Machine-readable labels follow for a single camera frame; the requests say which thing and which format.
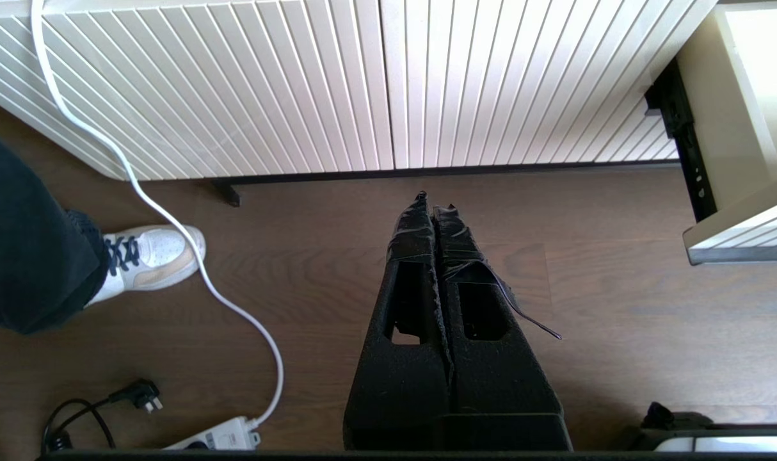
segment black foam object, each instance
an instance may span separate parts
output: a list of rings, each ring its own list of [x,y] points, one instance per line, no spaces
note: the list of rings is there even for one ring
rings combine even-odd
[[[562,409],[456,208],[401,214],[344,415],[347,449],[570,449]],[[394,344],[394,328],[420,344]]]

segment trouser leg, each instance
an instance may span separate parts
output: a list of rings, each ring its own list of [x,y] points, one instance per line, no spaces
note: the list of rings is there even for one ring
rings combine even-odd
[[[84,309],[107,268],[98,227],[59,207],[0,143],[0,326],[25,334],[57,327]]]

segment sneaker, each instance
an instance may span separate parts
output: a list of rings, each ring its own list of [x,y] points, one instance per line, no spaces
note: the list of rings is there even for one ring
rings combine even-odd
[[[201,258],[207,242],[200,230],[186,226],[198,244]],[[154,291],[186,279],[198,271],[198,259],[183,234],[172,225],[146,225],[117,234],[105,234],[110,257],[107,279],[90,304],[109,300],[125,291]]]

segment wooden floor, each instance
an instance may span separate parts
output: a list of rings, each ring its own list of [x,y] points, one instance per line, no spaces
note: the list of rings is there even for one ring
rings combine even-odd
[[[0,110],[0,137],[65,207],[105,231],[160,223],[127,184],[98,175]],[[232,208],[204,182],[147,184],[207,236],[220,291],[278,339],[283,400],[266,449],[341,449],[341,420],[398,214],[419,190],[455,204],[523,309],[564,335],[523,330],[565,406],[577,449],[603,449],[653,400],[728,422],[777,422],[777,264],[691,268],[693,224],[676,168],[568,170],[242,186]],[[157,382],[165,408],[104,417],[121,447],[163,447],[274,389],[266,344],[193,277],[122,295],[61,330],[0,329],[0,458],[32,459],[57,403]],[[92,421],[78,447],[102,446]]]

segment white cable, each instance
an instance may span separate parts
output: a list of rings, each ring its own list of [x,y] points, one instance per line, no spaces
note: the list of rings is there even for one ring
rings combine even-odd
[[[38,59],[38,64],[41,67],[41,72],[44,75],[44,81],[47,82],[47,88],[50,91],[50,96],[52,96],[52,101],[56,103],[56,106],[58,106],[58,110],[61,111],[61,114],[63,114],[64,117],[67,118],[67,120],[70,120],[70,122],[73,123],[73,125],[78,126],[78,128],[83,129],[85,132],[90,134],[90,136],[94,137],[96,140],[99,141],[99,143],[104,144],[107,146],[108,149],[113,151],[113,154],[116,154],[116,157],[118,157],[118,160],[122,163],[122,166],[124,167],[124,170],[127,173],[127,177],[130,178],[130,184],[132,184],[133,189],[135,189],[135,193],[138,194],[138,196],[146,202],[146,204],[149,205],[152,209],[158,212],[161,216],[166,218],[166,221],[169,221],[172,223],[172,225],[175,226],[178,231],[180,231],[181,234],[186,237],[187,242],[189,243],[190,247],[193,249],[193,253],[195,253],[196,259],[198,259],[198,269],[201,271],[201,276],[204,278],[204,283],[207,284],[207,288],[212,293],[213,296],[217,298],[217,300],[221,301],[225,304],[229,309],[232,309],[234,312],[237,313],[237,315],[240,315],[241,317],[245,318],[249,323],[253,324],[257,330],[259,330],[260,334],[263,335],[263,338],[266,339],[266,342],[269,343],[269,347],[272,349],[272,355],[275,356],[275,365],[277,366],[277,373],[278,373],[278,380],[277,385],[275,386],[275,395],[272,396],[272,400],[269,403],[269,406],[266,408],[266,411],[263,412],[262,415],[260,415],[257,418],[252,419],[248,423],[249,429],[255,429],[260,424],[265,422],[269,418],[269,416],[272,415],[272,412],[275,411],[275,407],[278,406],[278,401],[280,401],[280,395],[283,393],[284,388],[284,362],[283,358],[280,356],[280,350],[278,349],[278,345],[275,344],[275,339],[272,338],[272,335],[269,334],[269,332],[266,330],[266,328],[263,327],[263,325],[257,321],[257,318],[254,318],[249,312],[244,311],[243,309],[240,309],[240,307],[236,306],[234,303],[232,303],[230,300],[227,300],[227,298],[224,297],[221,293],[215,289],[215,286],[213,286],[212,281],[209,279],[209,275],[207,274],[207,268],[204,266],[204,260],[201,258],[201,253],[198,251],[198,245],[195,244],[195,239],[190,236],[189,232],[187,232],[186,228],[181,225],[180,222],[178,222],[178,219],[175,219],[172,214],[167,212],[161,205],[157,204],[154,200],[149,198],[148,195],[146,195],[145,192],[141,189],[141,186],[139,186],[137,178],[135,178],[135,174],[133,173],[132,167],[130,166],[130,161],[127,160],[127,158],[124,156],[124,152],[122,152],[121,149],[118,148],[118,146],[107,137],[104,133],[101,131],[98,131],[98,129],[94,128],[93,126],[88,125],[87,123],[84,123],[83,120],[79,119],[73,113],[70,112],[69,109],[67,109],[67,105],[64,105],[64,99],[61,97],[61,94],[58,91],[58,85],[56,85],[56,79],[55,76],[52,73],[52,68],[50,67],[50,61],[47,56],[47,46],[44,44],[44,31],[42,29],[43,24],[43,18],[42,18],[42,12],[44,9],[44,0],[32,0],[31,3],[31,30],[33,33],[33,44],[35,45],[35,54]]]

